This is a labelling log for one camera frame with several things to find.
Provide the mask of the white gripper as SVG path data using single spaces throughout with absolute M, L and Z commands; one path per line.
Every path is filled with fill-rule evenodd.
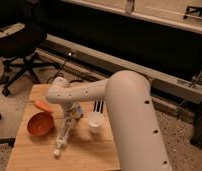
M 75 118 L 74 113 L 76 112 L 76 107 L 77 106 L 80 106 L 80 105 L 78 103 L 76 103 L 76 102 L 70 102 L 70 103 L 63 104 L 62 109 L 63 109 L 63 112 L 64 112 L 64 116 L 65 117 L 71 116 L 71 117 Z

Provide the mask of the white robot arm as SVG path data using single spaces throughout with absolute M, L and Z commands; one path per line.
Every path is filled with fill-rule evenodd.
M 56 78 L 46 99 L 67 111 L 75 102 L 106 104 L 122 171 L 173 171 L 151 99 L 149 81 L 123 70 L 110 78 L 71 86 Z

